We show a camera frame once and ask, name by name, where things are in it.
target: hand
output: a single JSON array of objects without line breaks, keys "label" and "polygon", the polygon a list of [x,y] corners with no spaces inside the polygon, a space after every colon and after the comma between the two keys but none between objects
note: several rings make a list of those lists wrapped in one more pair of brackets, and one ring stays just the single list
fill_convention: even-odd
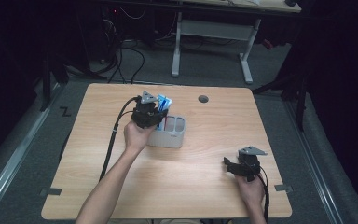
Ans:
[{"label": "hand", "polygon": [[124,128],[126,150],[134,150],[134,152],[140,153],[145,148],[150,134],[155,129],[156,126],[142,129],[131,120]]},{"label": "hand", "polygon": [[244,176],[235,175],[235,178],[237,179],[240,194],[246,206],[249,209],[256,206],[261,207],[265,192],[260,178],[255,176],[255,179],[251,182],[248,182]]}]

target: table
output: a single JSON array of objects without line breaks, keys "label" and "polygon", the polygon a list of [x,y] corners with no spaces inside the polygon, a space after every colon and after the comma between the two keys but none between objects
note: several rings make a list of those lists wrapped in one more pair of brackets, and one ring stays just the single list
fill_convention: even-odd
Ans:
[{"label": "table", "polygon": [[[294,7],[287,6],[283,0],[260,0],[259,5],[248,0],[180,0],[180,4],[185,3],[202,3],[218,6],[232,6],[232,7],[248,7],[260,10],[274,10],[280,12],[295,12],[301,11],[301,8],[296,4]],[[179,76],[180,67],[180,40],[181,35],[199,35],[207,37],[225,38],[246,41],[246,46],[243,53],[240,54],[240,62],[243,76],[247,84],[252,84],[252,74],[249,69],[248,57],[255,42],[255,37],[259,28],[261,20],[256,19],[253,25],[239,25],[220,22],[209,21],[192,21],[182,20],[182,13],[178,13],[178,20],[176,25],[176,42],[175,50],[173,52],[172,60],[172,76]]]},{"label": "table", "polygon": [[[238,150],[254,146],[268,175],[270,217],[292,213],[252,92],[245,88],[91,84],[62,154],[42,210],[45,219],[74,219],[98,183],[110,134],[121,107],[143,91],[165,94],[169,115],[186,119],[181,148],[147,146],[128,173],[112,218],[248,217],[233,174],[223,158],[237,162]],[[209,101],[201,103],[199,96]],[[135,103],[127,108],[132,110]],[[109,167],[124,150],[125,115],[117,130]]]}]

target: blue and white package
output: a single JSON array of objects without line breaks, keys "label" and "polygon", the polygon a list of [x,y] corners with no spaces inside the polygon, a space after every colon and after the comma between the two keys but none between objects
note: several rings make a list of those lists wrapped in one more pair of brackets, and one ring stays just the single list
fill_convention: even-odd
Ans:
[{"label": "blue and white package", "polygon": [[[162,112],[166,109],[169,109],[172,104],[172,100],[170,98],[167,98],[164,95],[159,94],[158,95],[158,112]],[[167,120],[167,117],[163,118],[161,123],[157,125],[156,130],[157,131],[164,131],[165,129],[165,122]]]}]

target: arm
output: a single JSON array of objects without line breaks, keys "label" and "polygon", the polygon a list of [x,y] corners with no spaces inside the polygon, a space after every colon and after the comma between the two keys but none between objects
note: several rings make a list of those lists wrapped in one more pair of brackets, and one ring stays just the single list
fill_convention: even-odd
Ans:
[{"label": "arm", "polygon": [[247,182],[245,177],[235,175],[240,187],[240,194],[248,209],[249,218],[252,224],[265,224],[263,208],[261,203],[264,197],[263,183],[256,177],[255,180]]},{"label": "arm", "polygon": [[97,184],[84,202],[76,223],[107,223],[115,210],[118,196],[132,163],[144,149],[149,135],[155,127],[139,128],[130,121],[124,128],[126,148],[115,165]]}]

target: person's left hand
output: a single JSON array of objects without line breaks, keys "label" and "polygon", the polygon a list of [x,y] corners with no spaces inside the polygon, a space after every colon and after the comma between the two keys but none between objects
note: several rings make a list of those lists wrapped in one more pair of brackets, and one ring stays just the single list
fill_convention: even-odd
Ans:
[{"label": "person's left hand", "polygon": [[124,137],[126,139],[126,150],[135,150],[141,152],[146,144],[150,134],[156,129],[156,125],[142,129],[132,120],[124,128]]}]

